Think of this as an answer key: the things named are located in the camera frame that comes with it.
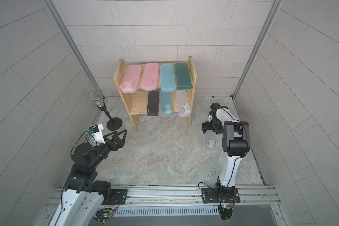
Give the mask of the clear frosted pencil case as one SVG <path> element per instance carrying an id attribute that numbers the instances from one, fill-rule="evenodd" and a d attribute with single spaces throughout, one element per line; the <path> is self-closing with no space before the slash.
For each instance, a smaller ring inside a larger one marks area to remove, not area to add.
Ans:
<path id="1" fill-rule="evenodd" d="M 206 131 L 204 134 L 204 149 L 210 152 L 216 150 L 216 133 L 213 131 Z"/>
<path id="2" fill-rule="evenodd" d="M 187 97 L 187 92 L 185 90 L 177 90 L 176 94 L 176 103 L 178 106 L 178 113 L 180 117 L 188 117 L 191 115 L 191 108 Z"/>

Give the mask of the black pencil case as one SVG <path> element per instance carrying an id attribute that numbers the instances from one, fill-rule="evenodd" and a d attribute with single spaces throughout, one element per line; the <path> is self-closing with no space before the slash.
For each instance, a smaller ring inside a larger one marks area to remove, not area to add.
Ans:
<path id="1" fill-rule="evenodd" d="M 159 115 L 159 91 L 153 90 L 148 92 L 147 116 Z"/>

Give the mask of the small teal pencil case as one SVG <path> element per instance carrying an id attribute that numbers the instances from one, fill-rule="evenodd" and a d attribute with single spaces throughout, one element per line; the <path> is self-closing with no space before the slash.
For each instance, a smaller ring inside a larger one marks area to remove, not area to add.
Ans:
<path id="1" fill-rule="evenodd" d="M 173 102 L 171 92 L 160 91 L 160 103 L 162 115 L 173 114 Z"/>

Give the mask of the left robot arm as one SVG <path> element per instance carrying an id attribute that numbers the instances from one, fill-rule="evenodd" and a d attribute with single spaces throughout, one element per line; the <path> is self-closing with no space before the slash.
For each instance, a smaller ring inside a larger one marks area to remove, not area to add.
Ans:
<path id="1" fill-rule="evenodd" d="M 111 183 L 96 180 L 97 166 L 112 151 L 125 144 L 127 130 L 103 136 L 104 143 L 78 145 L 72 155 L 74 165 L 62 188 L 60 204 L 51 226 L 87 226 L 92 219 L 104 224 L 125 204 L 127 189 L 111 188 Z"/>

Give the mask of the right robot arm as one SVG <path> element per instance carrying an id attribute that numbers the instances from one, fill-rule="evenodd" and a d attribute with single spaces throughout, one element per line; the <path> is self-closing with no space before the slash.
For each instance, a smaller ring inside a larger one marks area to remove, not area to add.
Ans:
<path id="1" fill-rule="evenodd" d="M 235 189 L 235 177 L 242 159 L 250 150 L 250 128 L 246 121 L 235 118 L 226 106 L 212 103 L 209 120 L 202 123 L 204 148 L 214 151 L 216 136 L 222 135 L 222 149 L 226 160 L 218 181 L 215 194 L 229 194 Z"/>

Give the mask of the dark green pencil case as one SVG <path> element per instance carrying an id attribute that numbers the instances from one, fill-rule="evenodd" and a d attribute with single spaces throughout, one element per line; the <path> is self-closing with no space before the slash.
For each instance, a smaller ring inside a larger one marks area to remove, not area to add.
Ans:
<path id="1" fill-rule="evenodd" d="M 176 63 L 175 64 L 176 70 L 176 80 L 177 80 L 177 87 L 179 90 L 187 90 L 192 88 L 192 82 L 190 77 L 190 72 L 188 69 L 187 63 Z"/>

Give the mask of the left pink pencil case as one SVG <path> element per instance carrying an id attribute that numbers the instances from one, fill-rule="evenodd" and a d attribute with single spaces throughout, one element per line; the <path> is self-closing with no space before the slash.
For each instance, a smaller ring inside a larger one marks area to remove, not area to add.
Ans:
<path id="1" fill-rule="evenodd" d="M 120 85 L 122 93 L 135 93 L 141 74 L 141 65 L 129 65 Z"/>

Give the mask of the pink pencil case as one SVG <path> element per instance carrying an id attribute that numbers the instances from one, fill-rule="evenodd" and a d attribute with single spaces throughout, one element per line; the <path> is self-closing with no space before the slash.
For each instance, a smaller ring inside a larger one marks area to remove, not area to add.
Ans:
<path id="1" fill-rule="evenodd" d="M 122 93 L 135 93 L 141 74 L 141 65 L 129 65 L 120 85 Z"/>
<path id="2" fill-rule="evenodd" d="M 157 63 L 147 63 L 144 68 L 141 88 L 145 91 L 157 89 L 159 65 Z"/>

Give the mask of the wooden two-tier shelf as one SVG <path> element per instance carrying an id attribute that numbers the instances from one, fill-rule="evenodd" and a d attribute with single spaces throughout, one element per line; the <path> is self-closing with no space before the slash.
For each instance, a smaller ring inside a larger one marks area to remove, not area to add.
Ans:
<path id="1" fill-rule="evenodd" d="M 197 71 L 195 68 L 195 64 L 193 61 L 192 56 L 188 56 L 187 61 L 179 61 L 179 62 L 156 62 L 159 64 L 159 67 L 163 64 L 172 64 L 175 70 L 175 64 L 176 63 L 187 63 L 188 71 L 191 78 L 192 88 L 187 89 L 187 99 L 189 103 L 189 107 L 192 113 L 193 110 L 193 104 L 194 104 L 194 97 L 195 97 L 195 89 L 196 89 L 196 82 L 197 82 Z M 123 77 L 130 65 L 141 65 L 141 73 L 138 81 L 137 90 L 134 93 L 123 93 L 120 89 L 120 85 L 122 84 Z M 140 115 L 146 115 L 147 114 L 147 104 L 148 104 L 148 93 L 149 91 L 142 90 L 142 80 L 143 80 L 143 73 L 145 69 L 145 63 L 129 63 L 127 64 L 124 59 L 120 58 L 115 70 L 114 74 L 114 82 L 117 87 L 117 90 L 120 94 L 120 97 L 123 101 L 123 104 L 126 108 L 127 114 L 129 116 L 129 119 L 131 120 L 131 123 L 133 125 L 133 128 L 135 131 L 138 131 L 138 122 L 139 122 L 139 116 Z M 158 80 L 157 80 L 157 89 L 160 90 L 161 83 L 160 83 L 160 69 L 158 71 Z M 172 96 L 172 106 L 173 106 L 173 113 L 178 113 L 178 105 L 177 105 L 177 98 L 175 92 L 171 93 Z M 191 114 L 188 117 L 185 117 L 187 127 L 190 128 L 191 125 Z"/>

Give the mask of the large light blue pencil case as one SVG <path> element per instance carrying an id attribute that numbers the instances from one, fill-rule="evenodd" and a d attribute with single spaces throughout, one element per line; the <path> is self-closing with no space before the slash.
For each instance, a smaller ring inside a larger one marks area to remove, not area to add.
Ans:
<path id="1" fill-rule="evenodd" d="M 163 92 L 174 92 L 176 90 L 175 72 L 172 64 L 160 66 L 160 85 Z"/>

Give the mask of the right pink pencil case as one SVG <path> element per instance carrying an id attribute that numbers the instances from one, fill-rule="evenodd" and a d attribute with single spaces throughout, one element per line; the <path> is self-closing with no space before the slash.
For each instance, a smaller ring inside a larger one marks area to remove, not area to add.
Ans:
<path id="1" fill-rule="evenodd" d="M 141 88 L 145 91 L 157 89 L 159 65 L 157 63 L 147 63 L 144 68 Z"/>

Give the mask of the microphone on black stand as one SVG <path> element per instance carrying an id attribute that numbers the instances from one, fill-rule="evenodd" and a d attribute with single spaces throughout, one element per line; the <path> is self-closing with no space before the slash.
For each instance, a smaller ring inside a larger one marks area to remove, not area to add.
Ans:
<path id="1" fill-rule="evenodd" d="M 100 111 L 102 111 L 108 118 L 108 122 L 106 124 L 106 127 L 108 130 L 110 131 L 116 131 L 118 130 L 121 126 L 122 126 L 122 120 L 118 117 L 112 118 L 110 116 L 110 113 L 107 110 L 107 106 L 104 102 L 104 99 L 102 98 L 102 96 L 100 95 L 99 92 L 92 92 L 90 94 L 90 98 L 95 101 L 98 109 Z"/>

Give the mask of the left circuit board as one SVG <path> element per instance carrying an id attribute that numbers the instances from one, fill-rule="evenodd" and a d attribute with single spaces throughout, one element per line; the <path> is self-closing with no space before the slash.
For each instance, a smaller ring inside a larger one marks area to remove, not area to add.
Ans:
<path id="1" fill-rule="evenodd" d="M 101 223 L 104 225 L 113 215 L 114 211 L 112 208 L 104 208 L 98 210 L 92 218 L 97 222 L 97 224 Z"/>

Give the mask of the circuit board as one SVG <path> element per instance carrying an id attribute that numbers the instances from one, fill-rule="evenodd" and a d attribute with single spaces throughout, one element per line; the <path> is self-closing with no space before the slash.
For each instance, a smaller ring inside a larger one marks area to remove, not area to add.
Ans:
<path id="1" fill-rule="evenodd" d="M 232 205 L 218 205 L 218 212 L 223 221 L 229 221 L 233 215 Z"/>
<path id="2" fill-rule="evenodd" d="M 101 223 L 104 225 L 113 215 L 114 211 L 112 208 L 104 208 L 98 210 L 92 218 L 97 222 L 97 224 Z"/>

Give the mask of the right circuit board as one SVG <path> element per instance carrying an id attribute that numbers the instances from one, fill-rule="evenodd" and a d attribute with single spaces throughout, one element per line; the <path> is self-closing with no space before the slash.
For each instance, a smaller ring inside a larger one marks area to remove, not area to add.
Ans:
<path id="1" fill-rule="evenodd" d="M 218 205 L 218 212 L 223 221 L 229 221 L 233 215 L 232 205 Z"/>

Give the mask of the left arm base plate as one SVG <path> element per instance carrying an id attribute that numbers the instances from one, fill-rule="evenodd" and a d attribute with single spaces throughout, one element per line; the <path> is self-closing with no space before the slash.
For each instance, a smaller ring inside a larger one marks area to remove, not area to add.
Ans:
<path id="1" fill-rule="evenodd" d="M 104 192 L 102 205 L 124 205 L 127 198 L 127 189 L 114 189 Z"/>

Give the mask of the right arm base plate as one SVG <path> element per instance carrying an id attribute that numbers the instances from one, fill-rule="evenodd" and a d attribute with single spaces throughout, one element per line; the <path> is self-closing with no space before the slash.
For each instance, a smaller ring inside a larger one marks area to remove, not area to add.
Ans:
<path id="1" fill-rule="evenodd" d="M 240 195 L 236 187 L 221 188 L 201 188 L 203 203 L 240 203 Z"/>

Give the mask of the aluminium rail frame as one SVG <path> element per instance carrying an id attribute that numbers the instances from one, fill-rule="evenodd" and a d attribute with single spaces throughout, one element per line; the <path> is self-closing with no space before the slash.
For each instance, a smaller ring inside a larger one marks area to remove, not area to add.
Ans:
<path id="1" fill-rule="evenodd" d="M 188 186 L 111 186 L 114 189 L 127 189 L 127 199 L 120 205 L 118 211 L 111 218 L 118 217 L 177 217 L 177 216 L 219 216 L 218 205 L 232 205 L 235 207 L 266 206 L 270 208 L 276 224 L 287 226 L 289 224 L 281 206 L 281 200 L 274 186 L 244 185 L 236 186 L 240 203 L 203 203 L 201 188 L 205 184 Z M 61 197 L 61 189 L 52 190 L 44 204 L 36 225 L 50 226 Z"/>

